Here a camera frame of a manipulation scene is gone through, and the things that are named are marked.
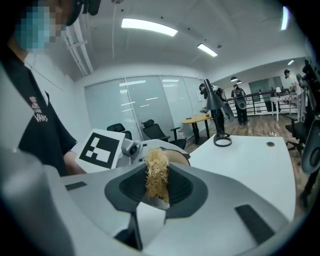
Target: lamp shade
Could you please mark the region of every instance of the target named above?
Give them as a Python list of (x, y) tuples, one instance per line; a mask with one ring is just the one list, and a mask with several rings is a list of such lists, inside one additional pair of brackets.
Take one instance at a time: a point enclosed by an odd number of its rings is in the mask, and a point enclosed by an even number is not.
[(206, 99), (206, 110), (218, 110), (225, 106), (224, 102), (214, 92), (214, 89), (210, 85), (208, 79), (204, 80), (206, 91), (208, 92), (208, 98)]
[(234, 81), (237, 81), (237, 80), (238, 80), (238, 78), (236, 78), (235, 76), (233, 76), (233, 77), (231, 77), (230, 82), (234, 82)]

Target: ceiling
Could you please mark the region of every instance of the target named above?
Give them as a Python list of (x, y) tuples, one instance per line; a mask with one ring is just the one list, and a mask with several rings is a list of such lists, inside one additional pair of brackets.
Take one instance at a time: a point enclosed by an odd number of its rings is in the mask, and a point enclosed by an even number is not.
[(286, 69), (290, 70), (295, 74), (304, 75), (302, 72), (302, 68), (305, 66), (305, 58), (297, 58), (291, 65), (288, 63), (291, 59), (285, 59), (282, 61), (277, 61), (273, 63), (268, 63), (265, 65), (257, 66), (254, 68), (247, 69), (245, 71), (230, 74), (230, 76), (225, 77), (219, 81), (214, 82), (215, 86), (219, 86), (220, 88), (228, 88), (232, 87), (236, 82), (230, 82), (231, 77), (235, 76), (242, 83), (250, 83), (253, 81), (258, 81), (267, 78), (273, 78), (277, 76), (284, 76), (284, 71)]
[[(171, 37), (121, 28), (123, 18), (159, 23), (178, 33)], [(94, 69), (103, 65), (97, 59), (104, 58), (109, 64), (148, 52), (152, 53), (148, 56), (154, 62), (163, 53), (173, 54), (177, 61), (209, 72), (279, 45), (304, 42), (293, 20), (289, 21), (287, 30), (280, 31), (282, 6), (273, 0), (124, 0), (121, 4), (103, 0), (96, 16), (81, 15), (79, 21), (83, 37), (88, 40), (86, 49)], [(202, 52), (197, 48), (200, 43), (218, 56), (213, 58)]]

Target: chair backrest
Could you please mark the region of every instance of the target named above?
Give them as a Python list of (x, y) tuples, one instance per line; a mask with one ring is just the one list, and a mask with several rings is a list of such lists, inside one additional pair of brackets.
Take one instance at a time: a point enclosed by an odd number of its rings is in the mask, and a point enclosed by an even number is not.
[(166, 135), (161, 130), (160, 126), (155, 123), (152, 119), (142, 123), (144, 128), (142, 129), (145, 135), (147, 135), (151, 140), (160, 139)]
[(124, 133), (124, 137), (128, 140), (132, 140), (132, 134), (129, 130), (126, 130), (122, 123), (116, 123), (110, 125), (106, 128), (107, 131), (117, 132), (117, 133)]

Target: black desk lamp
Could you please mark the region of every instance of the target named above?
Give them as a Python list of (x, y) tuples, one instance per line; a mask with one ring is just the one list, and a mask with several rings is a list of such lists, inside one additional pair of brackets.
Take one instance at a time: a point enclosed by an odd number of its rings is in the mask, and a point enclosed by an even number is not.
[[(223, 108), (225, 108), (226, 104), (214, 92), (214, 89), (211, 86), (210, 81), (208, 79), (204, 80), (204, 85), (206, 87), (206, 91), (208, 92), (208, 96), (207, 96), (207, 99), (206, 99), (206, 110), (213, 110), (213, 111), (214, 110), (219, 110), (219, 109), (223, 110)], [(225, 132), (220, 133), (218, 131), (219, 126), (217, 125), (217, 119), (214, 116), (212, 116), (212, 119), (214, 121), (215, 128), (216, 128), (216, 135), (213, 138), (214, 145), (216, 145), (217, 147), (227, 147), (227, 146), (231, 145), (232, 140), (230, 138), (230, 135), (225, 133)], [(227, 144), (218, 144), (217, 141), (220, 141), (220, 140), (226, 140), (226, 141), (229, 141), (229, 143), (227, 143)]]

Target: person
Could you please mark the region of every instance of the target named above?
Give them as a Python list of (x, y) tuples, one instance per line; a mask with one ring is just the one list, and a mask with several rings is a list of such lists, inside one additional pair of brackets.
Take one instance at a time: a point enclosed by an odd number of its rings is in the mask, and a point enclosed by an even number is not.
[(40, 90), (24, 60), (29, 52), (44, 52), (47, 43), (52, 42), (64, 26), (70, 26), (78, 18), (82, 4), (79, 6), (75, 2), (14, 1), (12, 10), (16, 15), (11, 17), (12, 22), (6, 23), (11, 30), (4, 33), (7, 38), (2, 37), (0, 45), (3, 69), (34, 111), (18, 147), (35, 155), (44, 165), (55, 167), (60, 176), (85, 173), (75, 162), (76, 153), (71, 151), (77, 141), (59, 120), (50, 96)]
[(246, 93), (237, 84), (235, 84), (233, 88), (234, 89), (231, 92), (231, 98), (234, 100), (236, 114), (238, 116), (238, 123), (241, 126), (246, 125), (248, 123), (247, 108), (241, 109), (235, 100), (235, 98), (243, 97), (244, 95), (246, 95)]
[[(208, 91), (204, 83), (199, 86), (200, 93), (204, 96), (204, 99), (208, 98)], [(223, 90), (217, 86), (213, 86), (213, 90), (215, 93), (222, 99), (222, 101), (226, 101), (222, 97)], [(222, 136), (225, 134), (225, 119), (221, 109), (211, 110), (211, 117), (215, 123), (215, 127), (217, 129), (216, 133), (218, 136)]]
[(285, 79), (290, 79), (291, 81), (291, 88), (289, 92), (291, 93), (293, 90), (298, 96), (298, 99), (296, 100), (296, 106), (297, 106), (297, 118), (299, 121), (303, 122), (303, 116), (305, 112), (305, 96), (304, 96), (304, 90), (300, 87), (299, 81), (297, 79), (297, 75), (290, 72), (290, 70), (286, 69), (284, 71)]

